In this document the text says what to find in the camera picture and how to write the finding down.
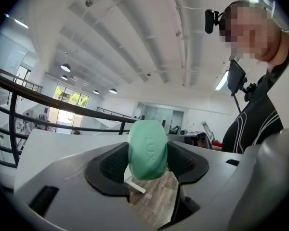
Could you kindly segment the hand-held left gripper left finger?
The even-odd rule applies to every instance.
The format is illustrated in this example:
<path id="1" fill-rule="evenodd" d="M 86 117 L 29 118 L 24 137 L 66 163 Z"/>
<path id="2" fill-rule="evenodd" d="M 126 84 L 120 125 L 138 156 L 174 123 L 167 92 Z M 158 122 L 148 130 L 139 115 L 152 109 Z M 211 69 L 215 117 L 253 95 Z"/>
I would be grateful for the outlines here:
<path id="1" fill-rule="evenodd" d="M 148 231 L 123 183 L 126 142 L 59 159 L 16 192 L 21 212 L 38 231 Z"/>

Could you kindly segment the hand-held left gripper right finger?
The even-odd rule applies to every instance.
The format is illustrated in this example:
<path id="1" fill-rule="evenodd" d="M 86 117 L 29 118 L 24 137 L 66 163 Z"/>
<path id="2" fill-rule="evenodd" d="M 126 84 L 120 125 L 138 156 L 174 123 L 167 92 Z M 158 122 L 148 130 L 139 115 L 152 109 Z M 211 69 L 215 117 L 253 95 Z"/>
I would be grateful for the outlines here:
<path id="1" fill-rule="evenodd" d="M 242 155 L 168 142 L 168 166 L 178 181 L 171 220 L 163 230 L 203 208 L 226 184 Z"/>

